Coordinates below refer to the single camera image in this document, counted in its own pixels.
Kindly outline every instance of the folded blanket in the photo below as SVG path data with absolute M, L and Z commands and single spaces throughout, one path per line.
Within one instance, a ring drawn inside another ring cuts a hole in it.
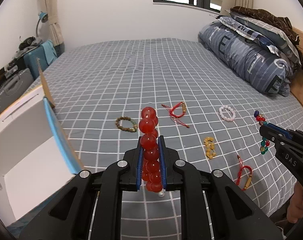
M 299 45 L 299 35 L 292 30 L 288 17 L 276 17 L 264 9 L 250 9 L 242 6 L 235 6 L 230 8 L 230 10 L 263 21 L 282 30 L 294 45 Z
M 280 50 L 276 47 L 276 45 L 266 36 L 262 35 L 261 33 L 252 30 L 251 28 L 237 22 L 236 20 L 232 19 L 231 17 L 219 15 L 217 19 L 225 26 L 229 27 L 230 29 L 234 30 L 242 37 L 245 37 L 251 41 L 254 41 L 263 49 L 269 51 L 272 54 L 280 56 Z
M 299 35 L 292 30 L 292 25 L 288 17 L 276 17 L 264 9 L 250 9 L 241 6 L 230 8 L 230 11 L 249 16 L 253 19 L 274 26 L 275 28 L 282 30 L 295 47 L 299 45 Z M 303 70 L 303 53 L 299 48 L 296 47 L 296 49 L 299 55 L 301 69 Z

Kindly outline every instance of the human hand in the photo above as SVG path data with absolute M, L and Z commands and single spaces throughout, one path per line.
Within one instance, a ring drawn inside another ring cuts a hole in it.
M 303 218 L 303 187 L 299 182 L 296 182 L 294 194 L 287 210 L 287 220 L 295 224 L 301 218 Z

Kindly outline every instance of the red bead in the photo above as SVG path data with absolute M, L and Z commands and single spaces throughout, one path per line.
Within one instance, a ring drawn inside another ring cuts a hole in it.
M 147 151 L 144 151 L 144 158 L 147 161 L 155 161 L 159 159 L 159 151 L 158 151 L 158 147 L 154 147 L 153 149 Z
M 148 172 L 144 172 L 144 171 L 142 172 L 142 180 L 150 181 Z
M 158 192 L 161 192 L 161 190 L 163 189 L 163 185 L 161 185 L 161 183 L 158 183 L 158 184 L 152 183 L 150 188 L 153 192 L 158 193 Z
M 155 125 L 157 125 L 158 124 L 158 117 L 156 116 L 153 120 L 155 122 Z
M 154 173 L 159 171 L 160 165 L 158 161 L 147 161 L 146 169 L 149 173 Z
M 147 189 L 148 191 L 153 191 L 153 190 L 151 189 L 151 185 L 152 185 L 152 183 L 151 183 L 150 181 L 148 181 L 148 182 L 146 183 L 146 189 Z
M 143 118 L 140 120 L 138 127 L 142 133 L 151 133 L 155 129 L 155 122 L 150 118 Z
M 151 183 L 155 183 L 155 184 L 160 183 L 160 182 L 161 182 L 160 171 L 151 173 L 151 174 L 149 175 L 149 181 L 150 181 Z
M 155 117 L 156 117 L 156 111 L 151 106 L 147 106 L 141 111 L 141 118 L 154 119 Z
M 157 145 L 156 137 L 151 133 L 146 133 L 141 137 L 140 144 L 145 150 L 151 150 Z
M 148 172 L 147 169 L 146 169 L 146 165 L 144 165 L 144 166 L 142 167 L 142 172 L 148 173 L 148 174 L 149 174 L 149 172 Z
M 158 138 L 158 131 L 157 131 L 157 129 L 153 130 L 151 134 L 153 136 L 155 136 L 156 138 Z

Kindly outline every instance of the red string bracelet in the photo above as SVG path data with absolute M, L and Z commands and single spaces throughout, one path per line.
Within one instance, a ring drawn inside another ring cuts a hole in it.
M 250 176 L 249 176 L 249 178 L 247 179 L 247 182 L 246 182 L 244 188 L 242 189 L 243 191 L 245 191 L 245 190 L 249 187 L 249 185 L 250 185 L 250 183 L 251 183 L 252 168 L 251 168 L 250 166 L 247 166 L 247 165 L 244 166 L 243 163 L 242 163 L 242 159 L 240 158 L 239 155 L 237 155 L 237 158 L 238 158 L 238 160 L 239 160 L 239 172 L 238 172 L 238 179 L 237 179 L 237 182 L 236 182 L 236 185 L 237 185 L 237 186 L 238 186 L 239 183 L 240 183 L 242 170 L 243 170 L 244 168 L 246 168 L 246 169 L 248 169 L 248 170 L 250 171 Z
M 174 111 L 176 108 L 178 108 L 180 105 L 182 105 L 182 114 L 181 114 L 181 115 L 175 115 L 175 114 L 173 113 L 173 111 Z M 181 125 L 183 125 L 183 126 L 185 126 L 185 127 L 187 127 L 187 128 L 190 128 L 189 125 L 184 124 L 182 121 L 179 120 L 179 118 L 183 117 L 183 116 L 185 115 L 185 113 L 186 113 L 187 107 L 186 107 L 185 102 L 182 102 L 182 101 L 181 101 L 181 102 L 179 102 L 178 104 L 176 104 L 173 108 L 170 108 L 169 106 L 165 106 L 165 105 L 163 105 L 163 104 L 162 104 L 161 106 L 165 107 L 165 108 L 168 110 L 169 116 L 170 116 L 170 118 L 171 118 L 174 122 L 179 123 L 179 124 L 181 124 Z

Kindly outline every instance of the bed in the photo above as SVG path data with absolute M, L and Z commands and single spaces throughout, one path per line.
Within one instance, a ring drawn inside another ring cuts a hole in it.
M 255 110 L 283 128 L 303 130 L 303 107 L 293 96 L 269 97 L 239 78 L 198 42 L 162 38 L 109 41 L 64 53 L 45 72 L 56 114 L 80 160 L 91 172 L 104 170 L 135 148 L 141 133 L 118 130 L 116 118 L 139 121 L 145 106 L 157 109 L 157 129 L 166 146 L 203 171 L 223 170 L 236 181 L 237 154 L 253 168 L 246 194 L 270 216 L 293 193 L 296 179 L 273 156 L 260 154 Z M 174 123 L 161 106 L 184 101 L 187 113 Z M 229 105 L 234 122 L 222 121 L 218 109 Z M 203 139 L 213 137 L 217 156 L 204 154 Z M 240 186 L 245 184 L 243 173 Z M 179 192 L 163 198 L 145 190 L 124 192 L 122 239 L 179 239 Z

